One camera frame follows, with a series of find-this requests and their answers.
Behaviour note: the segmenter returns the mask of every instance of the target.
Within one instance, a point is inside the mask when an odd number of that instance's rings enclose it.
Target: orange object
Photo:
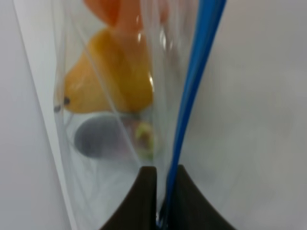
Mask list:
[[[89,9],[102,21],[124,32],[142,30],[141,0],[84,0]],[[167,18],[165,0],[159,0],[161,21]]]
[[[83,52],[65,78],[65,108],[74,113],[111,111],[102,80],[116,109],[136,113],[153,100],[150,64],[144,37],[110,29],[98,32],[87,46],[96,67]]]

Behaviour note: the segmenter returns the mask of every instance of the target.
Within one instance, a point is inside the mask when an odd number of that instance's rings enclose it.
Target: yellow object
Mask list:
[[[101,83],[119,112],[139,112],[152,103],[150,64],[141,34],[121,35],[104,29],[91,39],[87,50],[95,70],[83,52],[65,78],[67,110],[74,113],[111,111]]]

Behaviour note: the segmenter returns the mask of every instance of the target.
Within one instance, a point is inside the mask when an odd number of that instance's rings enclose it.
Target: white wall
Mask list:
[[[0,229],[69,230],[13,2],[0,1]]]

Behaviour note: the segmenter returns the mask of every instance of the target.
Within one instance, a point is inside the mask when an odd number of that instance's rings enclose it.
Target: white background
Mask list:
[[[69,230],[12,0],[0,31],[0,229]]]

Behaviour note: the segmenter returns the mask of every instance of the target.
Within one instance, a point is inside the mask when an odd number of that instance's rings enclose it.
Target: blue zipper seal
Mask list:
[[[164,220],[168,217],[184,135],[225,4],[226,0],[199,0],[194,41],[175,132],[173,158],[166,181],[165,213],[159,224],[163,225],[163,229],[167,224]]]

